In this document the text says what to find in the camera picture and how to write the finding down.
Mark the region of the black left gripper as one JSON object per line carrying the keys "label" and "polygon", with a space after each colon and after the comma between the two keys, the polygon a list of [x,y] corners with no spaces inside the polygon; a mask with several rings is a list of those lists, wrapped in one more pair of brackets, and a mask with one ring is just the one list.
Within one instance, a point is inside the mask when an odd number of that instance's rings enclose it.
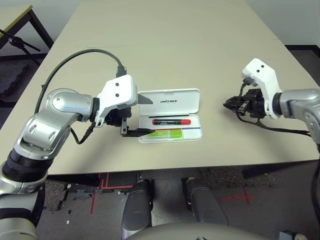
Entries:
{"label": "black left gripper", "polygon": [[[142,95],[138,94],[138,104],[140,105],[152,105],[153,101]],[[128,118],[132,116],[131,107],[124,109],[113,109],[106,116],[106,124],[120,128],[120,134],[123,137],[142,137],[154,133],[154,129],[149,128],[136,128],[129,129]]]}

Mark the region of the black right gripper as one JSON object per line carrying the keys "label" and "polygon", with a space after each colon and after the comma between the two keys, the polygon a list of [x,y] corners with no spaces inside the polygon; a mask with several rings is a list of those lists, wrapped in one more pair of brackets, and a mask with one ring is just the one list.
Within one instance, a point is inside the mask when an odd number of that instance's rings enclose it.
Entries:
{"label": "black right gripper", "polygon": [[233,96],[227,99],[223,106],[231,111],[237,111],[240,116],[245,116],[246,113],[249,113],[251,118],[257,119],[266,116],[264,98],[259,88],[249,89],[244,96]]}

